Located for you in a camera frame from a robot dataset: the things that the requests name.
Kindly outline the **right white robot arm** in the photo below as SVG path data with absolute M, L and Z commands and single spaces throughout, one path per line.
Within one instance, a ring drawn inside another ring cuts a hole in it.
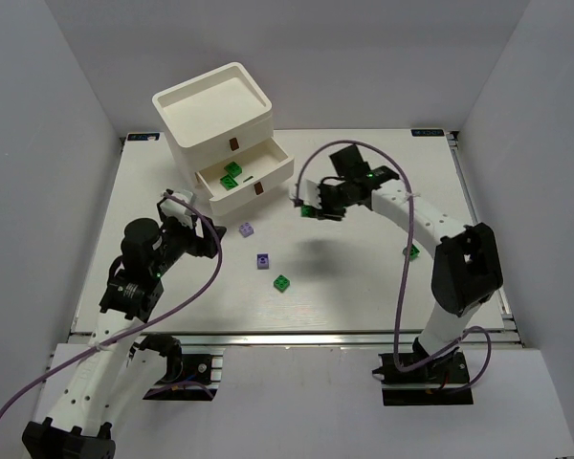
M 303 216 L 340 221 L 351 206 L 385 217 L 432 258 L 430 288 L 434 306 L 413 349 L 424 362 L 457 347 L 474 331 L 469 322 L 504 283 L 494 231 L 484 223 L 462 223 L 415 193 L 394 159 L 370 167 L 360 141 L 334 141 L 333 179 L 314 183 L 298 175 L 293 203 Z

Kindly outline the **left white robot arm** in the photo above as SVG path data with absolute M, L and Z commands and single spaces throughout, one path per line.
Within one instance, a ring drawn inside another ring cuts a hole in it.
M 160 381 L 180 375 L 180 344 L 141 335 L 164 292 L 162 277 L 184 255 L 214 258 L 227 230 L 210 218 L 138 218 L 123 231 L 109 270 L 89 354 L 41 422 L 28 422 L 23 444 L 32 458 L 112 458 L 113 435 L 127 410 Z

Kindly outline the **green square lego brick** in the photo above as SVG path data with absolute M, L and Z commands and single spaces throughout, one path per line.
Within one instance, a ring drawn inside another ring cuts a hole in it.
M 286 276 L 284 276 L 283 274 L 280 274 L 274 280 L 273 285 L 278 291 L 284 293 L 290 287 L 291 281 Z

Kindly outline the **green lego plate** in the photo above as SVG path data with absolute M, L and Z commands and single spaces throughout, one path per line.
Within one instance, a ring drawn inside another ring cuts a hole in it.
M 238 186 L 238 182 L 231 175 L 225 175 L 220 179 L 220 184 L 226 190 L 234 189 Z

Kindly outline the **purple upside-down lego brick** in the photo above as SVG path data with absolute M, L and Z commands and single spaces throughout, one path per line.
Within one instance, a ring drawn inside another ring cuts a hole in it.
M 256 255 L 256 267 L 259 270 L 268 270 L 270 268 L 270 259 L 268 253 L 258 253 Z

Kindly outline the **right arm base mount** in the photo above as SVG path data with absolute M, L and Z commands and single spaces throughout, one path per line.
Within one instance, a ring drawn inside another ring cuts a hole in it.
M 381 383 L 384 406 L 472 405 L 470 373 L 462 352 L 439 358 L 411 372 L 400 372 L 392 354 L 379 355 L 372 376 Z

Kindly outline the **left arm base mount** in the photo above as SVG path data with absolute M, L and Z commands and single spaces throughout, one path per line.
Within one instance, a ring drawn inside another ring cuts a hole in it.
M 183 350 L 181 341 L 169 335 L 149 335 L 138 350 L 158 352 L 166 373 L 145 394 L 149 401 L 211 402 L 221 381 L 223 356 Z

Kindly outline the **green sloped lego brick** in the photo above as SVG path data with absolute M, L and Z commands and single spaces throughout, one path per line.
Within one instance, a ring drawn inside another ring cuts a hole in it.
M 232 177 L 237 177 L 242 173 L 241 166 L 236 162 L 231 162 L 231 163 L 226 164 L 224 166 L 224 169 Z

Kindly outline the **long green lego brick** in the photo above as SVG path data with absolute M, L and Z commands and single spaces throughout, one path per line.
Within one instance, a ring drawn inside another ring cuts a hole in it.
M 303 218 L 315 218 L 317 210 L 311 206 L 302 206 L 300 208 L 300 216 Z

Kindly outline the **white drawer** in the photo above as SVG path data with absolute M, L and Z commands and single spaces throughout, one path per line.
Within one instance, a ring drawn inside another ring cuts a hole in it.
M 220 184 L 220 179 L 228 175 L 224 166 L 231 162 L 238 163 L 242 173 L 234 178 L 238 186 L 226 190 Z M 295 158 L 284 151 L 275 139 L 270 138 L 231 158 L 202 169 L 196 173 L 196 178 L 209 195 L 212 213 L 215 216 L 222 216 L 245 206 L 287 181 L 293 176 L 294 164 Z M 242 181 L 249 176 L 254 178 L 243 183 Z

